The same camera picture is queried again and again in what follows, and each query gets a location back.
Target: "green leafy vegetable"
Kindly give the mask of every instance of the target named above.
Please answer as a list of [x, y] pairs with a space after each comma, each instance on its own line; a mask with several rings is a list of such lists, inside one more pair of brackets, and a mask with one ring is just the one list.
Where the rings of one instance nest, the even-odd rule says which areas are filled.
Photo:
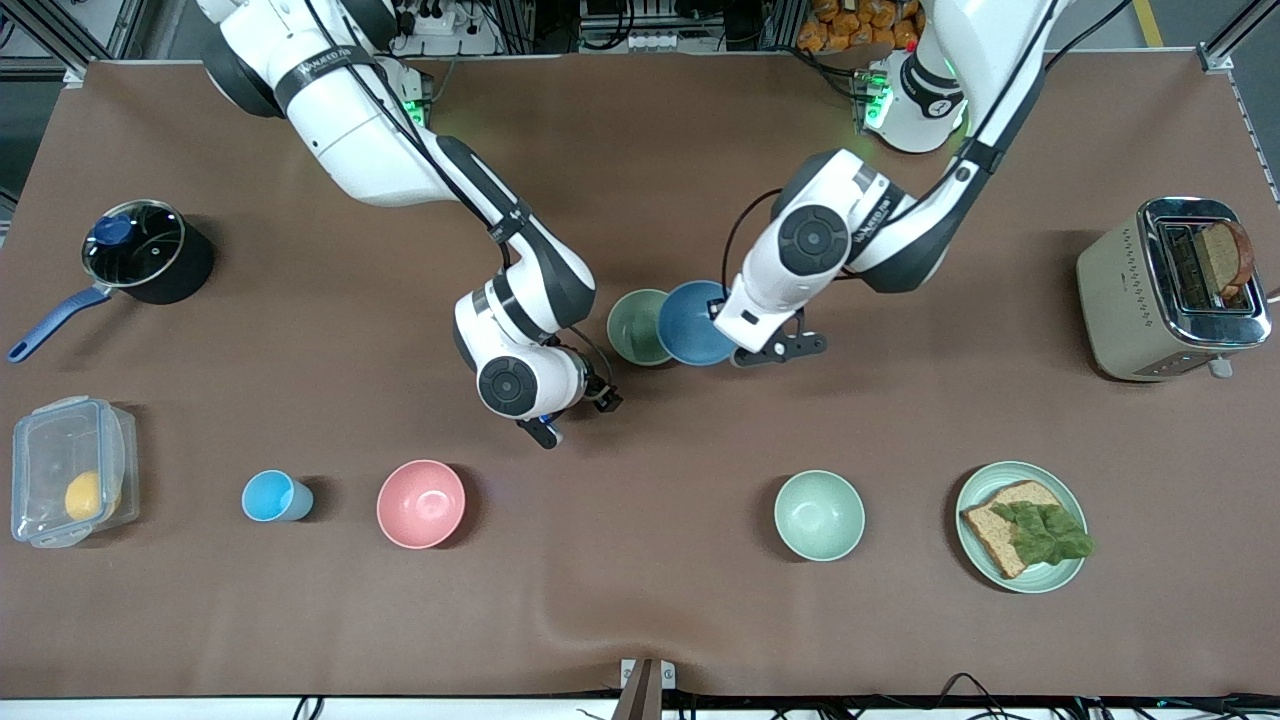
[[1093, 538], [1061, 505], [1034, 505], [1021, 500], [1007, 505], [997, 502], [991, 511], [1014, 524], [1014, 550], [1028, 565], [1057, 565], [1093, 555]]

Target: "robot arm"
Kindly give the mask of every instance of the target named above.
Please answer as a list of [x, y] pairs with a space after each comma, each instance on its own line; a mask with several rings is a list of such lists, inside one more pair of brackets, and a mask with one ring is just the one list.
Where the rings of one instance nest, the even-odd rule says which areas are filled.
[[454, 306], [453, 340], [494, 413], [544, 447], [550, 421], [588, 396], [621, 401], [556, 333], [590, 314], [595, 281], [463, 142], [413, 124], [372, 53], [396, 32], [384, 0], [202, 0], [221, 33], [205, 53], [219, 90], [246, 111], [283, 117], [347, 195], [378, 206], [457, 200], [520, 260]]
[[[936, 45], [955, 67], [969, 101], [968, 138], [919, 201], [847, 150], [806, 160], [716, 310], [716, 327], [746, 351], [736, 361], [785, 361], [800, 346], [780, 328], [841, 268], [877, 292], [908, 292], [933, 275], [1030, 113], [1043, 82], [1048, 31], [1071, 1], [925, 0], [929, 26], [922, 45]], [[950, 74], [946, 61], [924, 67], [936, 61], [905, 64], [904, 85], [906, 73], [922, 68], [934, 79]]]

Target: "transparent food container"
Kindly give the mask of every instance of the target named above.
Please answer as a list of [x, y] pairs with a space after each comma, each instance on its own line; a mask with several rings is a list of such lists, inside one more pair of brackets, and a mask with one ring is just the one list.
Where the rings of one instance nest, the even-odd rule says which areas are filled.
[[68, 397], [13, 430], [12, 530], [33, 547], [68, 547], [138, 516], [133, 415]]

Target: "saucepan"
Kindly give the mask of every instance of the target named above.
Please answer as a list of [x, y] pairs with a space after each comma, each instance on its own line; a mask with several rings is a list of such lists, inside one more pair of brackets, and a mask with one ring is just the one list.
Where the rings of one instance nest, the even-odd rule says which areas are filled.
[[118, 290], [151, 305], [189, 297], [214, 269], [214, 245], [172, 206], [133, 200], [93, 223], [81, 247], [81, 264], [93, 284], [45, 315], [9, 350], [10, 363], [31, 357], [72, 315], [106, 302]]

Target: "toast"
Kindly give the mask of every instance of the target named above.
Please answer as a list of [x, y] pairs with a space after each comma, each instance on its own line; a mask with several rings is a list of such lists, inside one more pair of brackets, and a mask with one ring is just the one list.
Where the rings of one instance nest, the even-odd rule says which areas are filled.
[[1224, 300], [1253, 277], [1253, 243], [1239, 223], [1221, 220], [1197, 233], [1196, 256], [1208, 290]]
[[1014, 524], [992, 512], [991, 506], [1001, 502], [1007, 505], [1020, 500], [1033, 505], [1062, 505], [1047, 487], [1036, 480], [1023, 480], [1001, 488], [987, 502], [963, 512], [964, 521], [982, 541], [987, 555], [1000, 568], [1000, 574], [1010, 580], [1021, 575], [1027, 570], [1027, 564], [1023, 562], [1021, 557], [1018, 557], [1018, 551], [1014, 550]]

